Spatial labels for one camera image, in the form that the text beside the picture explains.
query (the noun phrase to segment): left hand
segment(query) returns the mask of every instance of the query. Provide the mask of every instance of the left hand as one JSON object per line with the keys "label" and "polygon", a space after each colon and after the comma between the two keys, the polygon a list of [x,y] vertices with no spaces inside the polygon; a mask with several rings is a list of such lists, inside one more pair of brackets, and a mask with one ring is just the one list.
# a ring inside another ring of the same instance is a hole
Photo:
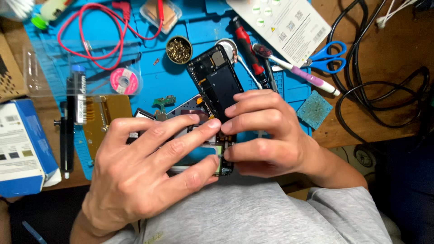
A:
{"label": "left hand", "polygon": [[238,103],[226,109],[231,120],[221,126],[223,133],[264,130],[272,136],[237,143],[224,152],[224,158],[235,162],[240,174],[268,178],[321,170],[315,159],[318,143],[301,129],[296,112],[278,93],[252,90],[233,99]]}

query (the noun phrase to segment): soldering sponge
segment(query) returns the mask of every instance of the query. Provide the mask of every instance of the soldering sponge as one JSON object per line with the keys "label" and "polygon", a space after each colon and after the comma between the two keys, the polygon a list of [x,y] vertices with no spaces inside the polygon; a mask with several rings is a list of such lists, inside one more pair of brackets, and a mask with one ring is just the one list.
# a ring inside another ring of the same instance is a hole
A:
{"label": "soldering sponge", "polygon": [[317,91],[313,91],[297,111],[297,116],[317,130],[332,108]]}

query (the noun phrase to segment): green bottle cap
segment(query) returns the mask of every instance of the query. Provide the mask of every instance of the green bottle cap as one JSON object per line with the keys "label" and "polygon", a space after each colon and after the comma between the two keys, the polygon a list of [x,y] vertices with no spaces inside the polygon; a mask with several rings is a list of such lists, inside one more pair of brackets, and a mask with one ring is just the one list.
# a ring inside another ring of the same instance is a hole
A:
{"label": "green bottle cap", "polygon": [[30,21],[41,30],[47,29],[47,22],[40,15],[36,15]]}

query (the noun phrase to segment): red wire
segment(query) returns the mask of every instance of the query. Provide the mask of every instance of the red wire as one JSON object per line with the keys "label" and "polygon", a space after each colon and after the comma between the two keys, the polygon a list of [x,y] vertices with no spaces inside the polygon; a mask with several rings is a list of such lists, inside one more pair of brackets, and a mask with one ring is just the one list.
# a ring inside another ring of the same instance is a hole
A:
{"label": "red wire", "polygon": [[[118,26],[118,30],[119,30],[119,42],[118,42],[118,44],[114,47],[114,49],[110,52],[110,53],[108,53],[108,54],[106,54],[106,55],[103,55],[103,56],[99,56],[99,57],[93,57],[91,54],[90,54],[90,52],[89,52],[89,49],[88,49],[88,47],[87,47],[87,45],[86,45],[86,42],[85,42],[85,38],[84,38],[84,33],[83,33],[83,28],[82,28],[82,18],[83,18],[83,13],[84,13],[84,11],[86,11],[86,10],[88,10],[88,9],[95,9],[95,10],[101,10],[101,11],[103,11],[104,13],[106,13],[107,15],[109,15],[114,21],[115,21],[115,23],[116,23],[116,25]],[[83,55],[83,54],[80,54],[80,53],[77,53],[77,52],[74,52],[74,51],[72,51],[71,49],[69,49],[69,48],[67,48],[66,46],[64,46],[63,45],[63,43],[62,43],[62,40],[61,40],[61,36],[62,36],[62,33],[63,33],[63,31],[65,30],[65,28],[78,16],[78,15],[80,15],[80,18],[79,18],[79,29],[80,29],[80,37],[81,37],[81,41],[82,41],[82,43],[83,43],[83,46],[84,46],[84,48],[85,48],[85,50],[86,50],[86,52],[87,52],[87,56],[86,55]],[[119,23],[119,21],[118,21],[118,19],[120,19],[121,21],[122,21],[122,23],[123,24],[125,24],[125,27],[124,27],[124,29],[122,30],[122,28],[121,28],[121,24]],[[127,28],[129,28],[134,34],[136,34],[138,37],[140,37],[140,38],[142,38],[143,40],[152,40],[152,39],[154,39],[154,38],[156,38],[159,34],[160,34],[160,32],[161,32],[161,28],[162,28],[162,26],[163,26],[163,20],[160,20],[160,25],[159,25],[159,27],[158,27],[158,31],[155,33],[155,35],[153,36],[153,37],[144,37],[144,36],[141,36],[139,33],[137,33],[135,30],[133,30],[133,28],[128,24],[128,21],[129,21],[129,16],[128,17],[125,17],[124,16],[124,18],[121,18],[117,13],[115,13],[113,10],[111,10],[111,9],[109,9],[108,7],[106,7],[106,6],[104,6],[104,5],[102,5],[102,4],[99,4],[99,3],[87,3],[87,4],[85,4],[85,5],[83,5],[83,7],[80,9],[80,11],[78,11],[77,13],[75,13],[74,15],[72,15],[64,24],[63,24],[63,26],[60,28],[60,30],[59,30],[59,32],[57,33],[57,41],[59,42],[59,45],[62,47],[62,48],[64,48],[66,51],[68,51],[68,52],[70,52],[70,53],[72,53],[72,54],[75,54],[75,55],[77,55],[77,56],[79,56],[79,57],[82,57],[82,58],[87,58],[87,59],[90,59],[90,60],[92,60],[92,62],[94,63],[94,64],[96,64],[98,67],[100,67],[101,69],[104,69],[104,70],[112,70],[112,69],[114,69],[116,66],[118,66],[118,64],[120,63],[120,61],[121,61],[121,58],[122,58],[122,53],[123,53],[123,50],[124,50],[124,38],[125,38],[125,34],[126,34],[126,32],[127,32]],[[97,62],[96,62],[96,60],[100,60],[100,59],[105,59],[105,58],[108,58],[109,56],[111,56],[112,54],[114,54],[118,49],[119,49],[119,47],[120,47],[120,50],[119,50],[119,56],[118,56],[118,59],[117,59],[117,61],[116,61],[116,64],[114,64],[112,67],[110,67],[110,68],[105,68],[105,67],[103,67],[103,66],[101,66],[100,64],[98,64]]]}

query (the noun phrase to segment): glue bottle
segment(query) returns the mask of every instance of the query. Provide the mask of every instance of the glue bottle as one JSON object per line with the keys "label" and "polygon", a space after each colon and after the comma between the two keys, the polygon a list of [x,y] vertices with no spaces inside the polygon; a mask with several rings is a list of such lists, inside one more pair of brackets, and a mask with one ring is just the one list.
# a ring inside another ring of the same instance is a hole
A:
{"label": "glue bottle", "polygon": [[41,30],[47,29],[50,21],[56,20],[73,0],[48,0],[37,14],[31,19],[32,23]]}

